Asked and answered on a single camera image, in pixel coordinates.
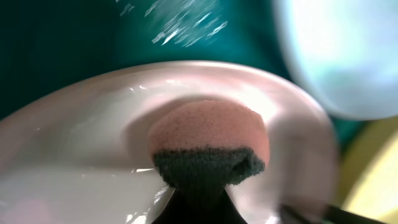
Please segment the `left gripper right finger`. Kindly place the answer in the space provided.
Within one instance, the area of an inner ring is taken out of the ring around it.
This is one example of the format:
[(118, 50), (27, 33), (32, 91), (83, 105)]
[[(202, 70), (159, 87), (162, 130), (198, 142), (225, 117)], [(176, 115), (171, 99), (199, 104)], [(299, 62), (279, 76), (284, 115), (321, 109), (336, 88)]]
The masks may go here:
[(310, 221), (288, 205), (280, 207), (279, 216), (283, 224), (384, 224), (383, 222), (362, 217), (332, 205), (328, 206), (326, 214), (324, 214), (320, 221)]

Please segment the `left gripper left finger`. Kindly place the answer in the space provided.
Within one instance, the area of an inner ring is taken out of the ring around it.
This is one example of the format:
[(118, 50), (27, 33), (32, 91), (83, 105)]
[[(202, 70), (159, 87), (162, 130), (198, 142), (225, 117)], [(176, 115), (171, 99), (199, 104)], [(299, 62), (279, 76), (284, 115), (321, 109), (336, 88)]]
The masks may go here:
[(152, 224), (247, 224), (230, 199), (226, 186), (173, 193)]

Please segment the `yellow-green plate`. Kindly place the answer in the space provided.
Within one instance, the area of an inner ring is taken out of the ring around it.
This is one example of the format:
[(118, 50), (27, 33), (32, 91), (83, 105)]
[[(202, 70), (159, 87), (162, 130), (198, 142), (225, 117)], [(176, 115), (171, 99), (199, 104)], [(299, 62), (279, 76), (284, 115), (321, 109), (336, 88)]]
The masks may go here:
[(345, 148), (334, 204), (397, 223), (397, 117), (368, 123)]

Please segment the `white plate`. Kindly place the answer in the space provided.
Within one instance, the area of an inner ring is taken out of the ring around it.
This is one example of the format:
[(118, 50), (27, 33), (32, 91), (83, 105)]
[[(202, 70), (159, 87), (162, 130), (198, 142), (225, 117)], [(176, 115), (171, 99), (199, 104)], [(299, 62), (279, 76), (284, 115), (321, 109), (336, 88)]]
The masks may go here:
[(336, 186), (338, 145), (319, 104), (252, 67), (141, 65), (70, 85), (1, 121), (2, 223), (152, 223), (172, 190), (147, 153), (150, 126), (193, 100), (226, 99), (262, 116), (266, 170), (229, 186), (237, 223), (319, 222)]

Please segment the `light blue plate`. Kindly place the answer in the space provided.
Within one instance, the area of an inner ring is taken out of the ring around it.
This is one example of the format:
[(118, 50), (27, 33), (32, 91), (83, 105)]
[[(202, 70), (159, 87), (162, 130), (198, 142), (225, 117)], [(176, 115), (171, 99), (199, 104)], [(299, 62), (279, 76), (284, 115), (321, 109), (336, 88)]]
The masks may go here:
[(274, 0), (293, 80), (333, 116), (397, 114), (397, 0)]

